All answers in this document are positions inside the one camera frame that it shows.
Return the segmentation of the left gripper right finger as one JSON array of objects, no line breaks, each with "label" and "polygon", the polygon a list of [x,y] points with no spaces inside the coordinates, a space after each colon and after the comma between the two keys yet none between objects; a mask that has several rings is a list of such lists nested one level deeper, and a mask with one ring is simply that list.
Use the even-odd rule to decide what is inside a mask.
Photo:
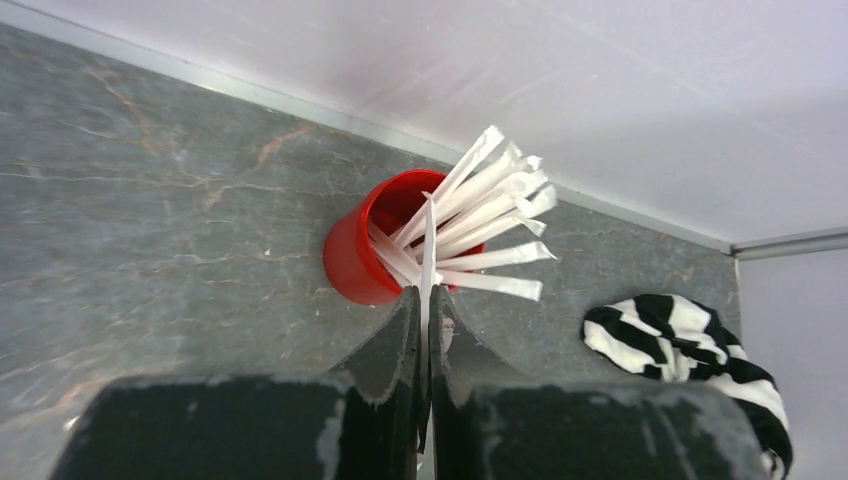
[{"label": "left gripper right finger", "polygon": [[429,301],[434,473],[439,479],[763,479],[742,410],[700,385],[545,382],[512,367]]}]

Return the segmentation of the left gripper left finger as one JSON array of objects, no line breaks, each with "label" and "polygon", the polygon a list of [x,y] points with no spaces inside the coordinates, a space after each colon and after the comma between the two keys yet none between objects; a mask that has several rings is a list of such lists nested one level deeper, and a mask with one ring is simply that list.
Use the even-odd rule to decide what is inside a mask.
[{"label": "left gripper left finger", "polygon": [[315,374],[140,375],[84,410],[55,479],[411,479],[419,292]]}]

